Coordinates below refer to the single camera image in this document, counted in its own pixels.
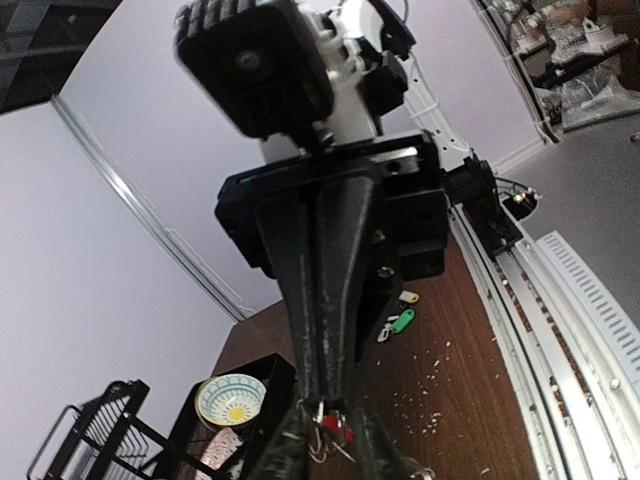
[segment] bowl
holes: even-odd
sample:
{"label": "bowl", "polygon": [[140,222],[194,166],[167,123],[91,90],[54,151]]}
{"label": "bowl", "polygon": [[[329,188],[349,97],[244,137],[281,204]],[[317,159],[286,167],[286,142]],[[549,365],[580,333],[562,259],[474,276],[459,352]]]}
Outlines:
{"label": "bowl", "polygon": [[196,395],[196,412],[207,426],[240,427],[260,413],[267,388],[257,378],[231,373],[205,381]]}

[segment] green key tag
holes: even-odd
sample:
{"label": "green key tag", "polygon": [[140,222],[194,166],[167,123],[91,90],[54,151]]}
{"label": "green key tag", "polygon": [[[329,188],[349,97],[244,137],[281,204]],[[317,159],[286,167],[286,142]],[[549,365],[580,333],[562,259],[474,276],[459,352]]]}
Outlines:
{"label": "green key tag", "polygon": [[414,310],[405,310],[404,313],[400,315],[400,318],[393,322],[393,325],[391,325],[391,331],[394,335],[400,335],[413,323],[415,318],[416,312]]}

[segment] metal track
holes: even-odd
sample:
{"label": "metal track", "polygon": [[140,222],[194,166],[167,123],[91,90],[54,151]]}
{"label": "metal track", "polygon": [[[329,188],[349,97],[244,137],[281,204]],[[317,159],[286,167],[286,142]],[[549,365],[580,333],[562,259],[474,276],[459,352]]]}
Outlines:
{"label": "metal track", "polygon": [[216,278],[217,276],[208,269],[201,259],[185,248],[185,242],[175,232],[164,227],[162,221],[147,205],[143,196],[118,171],[115,163],[106,155],[97,140],[87,132],[71,108],[58,96],[51,99],[51,105],[76,139],[87,159],[169,256],[229,317],[236,322],[246,319],[252,311],[238,305],[233,292],[225,288],[223,282]]}
{"label": "metal track", "polygon": [[596,320],[526,232],[494,263],[478,248],[461,210],[453,215],[540,477],[640,478],[640,401]]}

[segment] white vent cover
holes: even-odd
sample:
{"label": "white vent cover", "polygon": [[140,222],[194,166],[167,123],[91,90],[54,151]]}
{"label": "white vent cover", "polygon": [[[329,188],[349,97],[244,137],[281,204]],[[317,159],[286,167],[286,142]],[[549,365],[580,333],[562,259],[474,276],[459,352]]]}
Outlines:
{"label": "white vent cover", "polygon": [[589,313],[636,391],[640,389],[640,332],[587,264],[558,232],[538,245]]}

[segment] bolt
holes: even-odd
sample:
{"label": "bolt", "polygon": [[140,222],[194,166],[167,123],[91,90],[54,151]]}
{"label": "bolt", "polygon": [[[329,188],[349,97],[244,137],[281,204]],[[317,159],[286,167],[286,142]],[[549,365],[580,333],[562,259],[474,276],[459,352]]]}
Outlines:
{"label": "bolt", "polygon": [[373,232],[373,239],[371,240],[371,243],[373,243],[374,245],[378,245],[384,242],[386,239],[387,237],[384,235],[384,232],[382,230],[376,230],[375,232]]}
{"label": "bolt", "polygon": [[395,275],[395,271],[390,267],[382,267],[378,270],[378,276],[380,278],[391,278]]}

